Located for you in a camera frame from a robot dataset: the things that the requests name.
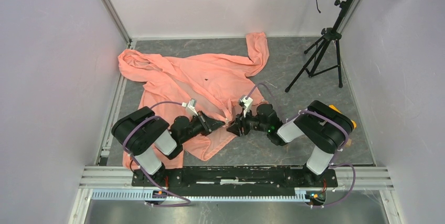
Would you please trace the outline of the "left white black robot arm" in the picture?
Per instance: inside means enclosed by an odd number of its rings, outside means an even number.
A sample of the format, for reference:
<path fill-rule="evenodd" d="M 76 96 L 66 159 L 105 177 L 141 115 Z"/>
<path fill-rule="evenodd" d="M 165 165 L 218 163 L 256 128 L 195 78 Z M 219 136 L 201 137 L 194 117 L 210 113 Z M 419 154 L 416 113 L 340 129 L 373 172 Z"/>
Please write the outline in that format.
<path fill-rule="evenodd" d="M 178 116 L 169 124 L 155 112 L 143 107 L 121 119 L 112 127 L 111 133 L 124 150 L 135 158 L 141 170 L 145 170 L 147 182 L 160 185 L 165 179 L 164 164 L 154 152 L 172 160 L 183 151 L 183 144 L 192 138 L 207 136 L 225 125 L 199 111 L 191 119 Z"/>

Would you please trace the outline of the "yellow red toy block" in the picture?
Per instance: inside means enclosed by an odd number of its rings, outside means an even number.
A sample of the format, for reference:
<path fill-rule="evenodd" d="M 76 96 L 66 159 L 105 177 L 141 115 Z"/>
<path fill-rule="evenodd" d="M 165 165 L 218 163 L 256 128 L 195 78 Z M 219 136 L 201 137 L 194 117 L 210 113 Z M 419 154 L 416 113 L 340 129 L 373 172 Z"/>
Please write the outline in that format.
<path fill-rule="evenodd" d="M 329 108 L 335 111 L 337 114 L 341 115 L 344 120 L 346 120 L 348 123 L 350 123 L 352 130 L 356 129 L 357 124 L 354 120 L 351 120 L 347 116 L 345 116 L 337 107 L 335 107 L 333 104 L 329 105 Z"/>

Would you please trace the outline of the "black tripod stand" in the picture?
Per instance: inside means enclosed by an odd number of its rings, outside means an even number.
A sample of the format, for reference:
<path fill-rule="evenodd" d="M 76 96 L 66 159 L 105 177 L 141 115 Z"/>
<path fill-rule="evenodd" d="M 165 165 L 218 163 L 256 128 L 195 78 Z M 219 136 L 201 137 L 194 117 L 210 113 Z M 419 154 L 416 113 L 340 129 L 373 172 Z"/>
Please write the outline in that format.
<path fill-rule="evenodd" d="M 340 51 L 340 40 L 342 38 L 342 34 L 338 31 L 340 24 L 346 17 L 347 12 L 349 11 L 353 0 L 336 0 L 334 5 L 339 6 L 341 11 L 333 25 L 333 27 L 324 28 L 321 32 L 321 37 L 314 42 L 308 49 L 304 51 L 307 54 L 312 48 L 315 48 L 315 51 L 307 60 L 307 62 L 303 65 L 301 70 L 296 74 L 291 83 L 285 88 L 285 92 L 289 92 L 296 81 L 303 73 L 307 73 L 308 77 L 312 78 L 323 74 L 325 72 L 337 69 L 338 74 L 338 87 L 343 87 L 343 78 L 342 78 L 342 67 L 341 67 L 341 51 Z M 336 49 L 336 65 L 329 67 L 327 69 L 317 71 L 318 66 L 321 63 L 329 45 L 333 42 L 335 44 Z"/>

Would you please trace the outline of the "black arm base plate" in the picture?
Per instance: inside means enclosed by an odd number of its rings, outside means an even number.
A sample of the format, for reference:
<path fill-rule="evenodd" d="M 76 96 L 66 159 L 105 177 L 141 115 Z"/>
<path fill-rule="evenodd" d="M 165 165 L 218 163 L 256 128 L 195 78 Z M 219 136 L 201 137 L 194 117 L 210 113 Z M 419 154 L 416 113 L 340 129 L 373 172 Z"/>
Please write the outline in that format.
<path fill-rule="evenodd" d="M 335 170 L 314 175 L 303 166 L 185 166 L 160 169 L 152 179 L 183 197 L 292 196 L 296 188 L 338 186 Z"/>

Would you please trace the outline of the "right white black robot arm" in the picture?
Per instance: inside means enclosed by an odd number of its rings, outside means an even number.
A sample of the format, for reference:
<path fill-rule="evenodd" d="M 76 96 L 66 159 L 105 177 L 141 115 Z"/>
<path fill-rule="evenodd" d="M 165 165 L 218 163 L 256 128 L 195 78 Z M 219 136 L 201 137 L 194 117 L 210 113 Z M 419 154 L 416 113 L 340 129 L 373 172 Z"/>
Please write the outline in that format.
<path fill-rule="evenodd" d="M 335 154 L 343 148 L 355 129 L 356 123 L 335 106 L 315 100 L 285 123 L 271 104 L 259 105 L 255 115 L 243 109 L 229 124 L 227 131 L 237 136 L 247 135 L 252 130 L 265 132 L 273 144 L 280 146 L 306 136 L 315 147 L 305 163 L 303 180 L 309 186 L 317 186 L 324 180 L 324 172 Z"/>

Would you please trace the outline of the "small wooden cube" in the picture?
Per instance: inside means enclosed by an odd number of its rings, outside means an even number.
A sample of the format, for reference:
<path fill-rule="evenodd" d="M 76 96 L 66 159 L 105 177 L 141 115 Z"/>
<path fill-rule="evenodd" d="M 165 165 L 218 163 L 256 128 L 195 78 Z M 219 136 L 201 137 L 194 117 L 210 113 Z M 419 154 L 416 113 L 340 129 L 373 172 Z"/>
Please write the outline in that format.
<path fill-rule="evenodd" d="M 346 141 L 345 146 L 346 146 L 346 147 L 349 147 L 349 146 L 351 146 L 351 144 L 352 144 L 352 139 L 349 138 L 349 139 Z"/>

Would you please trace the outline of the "salmon pink zip jacket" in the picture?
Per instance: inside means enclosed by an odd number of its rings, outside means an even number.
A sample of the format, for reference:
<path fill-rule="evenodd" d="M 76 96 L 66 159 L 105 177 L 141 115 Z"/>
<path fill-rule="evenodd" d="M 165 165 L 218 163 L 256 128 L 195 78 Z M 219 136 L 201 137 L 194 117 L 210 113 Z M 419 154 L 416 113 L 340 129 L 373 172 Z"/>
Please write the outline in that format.
<path fill-rule="evenodd" d="M 240 112 L 239 99 L 248 95 L 254 106 L 266 103 L 251 77 L 267 64 L 269 48 L 264 33 L 246 36 L 247 56 L 206 53 L 186 58 L 124 50 L 118 56 L 121 75 L 140 82 L 140 107 L 151 107 L 168 123 L 186 114 L 182 103 L 195 99 L 196 109 L 224 123 Z"/>

